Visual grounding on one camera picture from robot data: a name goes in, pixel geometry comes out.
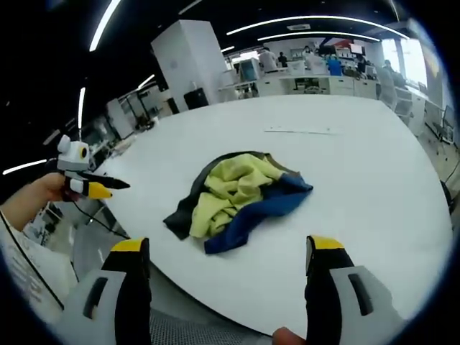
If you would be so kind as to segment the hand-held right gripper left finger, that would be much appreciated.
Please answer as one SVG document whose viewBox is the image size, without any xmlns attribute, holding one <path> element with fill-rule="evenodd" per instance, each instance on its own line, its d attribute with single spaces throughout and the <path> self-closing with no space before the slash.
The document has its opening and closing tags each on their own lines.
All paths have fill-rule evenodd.
<svg viewBox="0 0 460 345">
<path fill-rule="evenodd" d="M 150 344 L 149 239 L 114 245 L 69 294 L 65 344 Z"/>
</svg>

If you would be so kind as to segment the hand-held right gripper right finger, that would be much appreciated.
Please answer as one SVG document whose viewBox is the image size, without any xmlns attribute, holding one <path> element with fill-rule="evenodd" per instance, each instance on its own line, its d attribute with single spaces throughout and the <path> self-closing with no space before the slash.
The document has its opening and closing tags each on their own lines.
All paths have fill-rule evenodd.
<svg viewBox="0 0 460 345">
<path fill-rule="evenodd" d="M 407 321 L 390 290 L 332 238 L 306 237 L 308 344 L 388 344 Z"/>
</svg>

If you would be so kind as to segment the person's left hand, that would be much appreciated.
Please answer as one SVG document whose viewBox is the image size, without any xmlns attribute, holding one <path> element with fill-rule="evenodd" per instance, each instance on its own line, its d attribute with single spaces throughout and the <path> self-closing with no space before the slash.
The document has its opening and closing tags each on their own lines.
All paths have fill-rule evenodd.
<svg viewBox="0 0 460 345">
<path fill-rule="evenodd" d="M 29 199 L 40 205 L 55 201 L 77 201 L 79 195 L 65 187 L 65 176 L 58 172 L 48 173 L 26 187 Z"/>
</svg>

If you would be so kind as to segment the person's right hand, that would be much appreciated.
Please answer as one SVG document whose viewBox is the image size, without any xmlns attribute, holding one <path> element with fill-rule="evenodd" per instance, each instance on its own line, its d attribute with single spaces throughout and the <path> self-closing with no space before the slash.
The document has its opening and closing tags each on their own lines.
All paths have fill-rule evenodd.
<svg viewBox="0 0 460 345">
<path fill-rule="evenodd" d="M 272 335 L 272 345 L 306 345 L 306 340 L 286 327 L 280 327 Z"/>
</svg>

